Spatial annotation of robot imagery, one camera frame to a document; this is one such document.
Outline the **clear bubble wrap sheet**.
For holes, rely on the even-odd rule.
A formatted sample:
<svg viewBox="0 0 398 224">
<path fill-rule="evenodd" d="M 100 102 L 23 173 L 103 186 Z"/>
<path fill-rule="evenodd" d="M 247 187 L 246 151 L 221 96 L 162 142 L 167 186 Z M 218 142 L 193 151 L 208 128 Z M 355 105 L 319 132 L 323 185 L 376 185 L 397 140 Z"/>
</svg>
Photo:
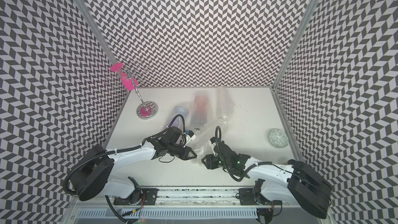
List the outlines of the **clear bubble wrap sheet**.
<svg viewBox="0 0 398 224">
<path fill-rule="evenodd" d="M 196 153 L 197 157 L 190 160 L 192 164 L 202 166 L 201 160 L 206 155 L 213 153 L 212 147 L 211 145 L 209 145 L 209 141 L 211 138 L 215 137 L 215 131 L 217 126 L 221 128 L 222 134 L 228 131 L 229 128 L 229 124 L 226 120 L 217 119 L 212 122 L 206 123 L 200 129 L 200 131 L 198 131 L 198 135 L 193 141 L 192 145 L 192 150 Z"/>
</svg>

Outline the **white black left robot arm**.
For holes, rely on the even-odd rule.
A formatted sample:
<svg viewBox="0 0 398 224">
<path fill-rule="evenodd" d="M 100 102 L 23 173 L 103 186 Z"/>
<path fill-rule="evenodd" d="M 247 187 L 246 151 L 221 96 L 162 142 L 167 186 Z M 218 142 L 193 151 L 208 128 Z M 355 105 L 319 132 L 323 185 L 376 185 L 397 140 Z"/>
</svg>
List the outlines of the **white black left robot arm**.
<svg viewBox="0 0 398 224">
<path fill-rule="evenodd" d="M 195 159 L 196 153 L 188 146 L 195 138 L 192 130 L 182 131 L 178 127 L 170 127 L 144 139 L 137 146 L 105 150 L 97 145 L 71 168 L 64 179 L 63 190 L 66 194 L 78 196 L 80 201 L 88 201 L 97 196 L 113 196 L 134 204 L 142 197 L 141 186 L 133 177 L 119 177 L 115 172 L 166 154 L 183 161 Z"/>
</svg>

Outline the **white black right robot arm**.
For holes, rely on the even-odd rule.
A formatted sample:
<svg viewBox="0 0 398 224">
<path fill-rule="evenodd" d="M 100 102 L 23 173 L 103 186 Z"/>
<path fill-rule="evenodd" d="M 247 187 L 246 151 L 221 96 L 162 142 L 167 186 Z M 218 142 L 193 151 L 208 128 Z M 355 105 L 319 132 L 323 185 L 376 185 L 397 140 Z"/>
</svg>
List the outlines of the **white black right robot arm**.
<svg viewBox="0 0 398 224">
<path fill-rule="evenodd" d="M 311 166 L 291 159 L 287 165 L 260 161 L 250 155 L 236 153 L 225 142 L 208 141 L 212 153 L 202 159 L 209 170 L 223 169 L 241 182 L 253 179 L 253 195 L 258 204 L 276 203 L 299 205 L 309 214 L 326 219 L 331 205 L 332 185 Z"/>
</svg>

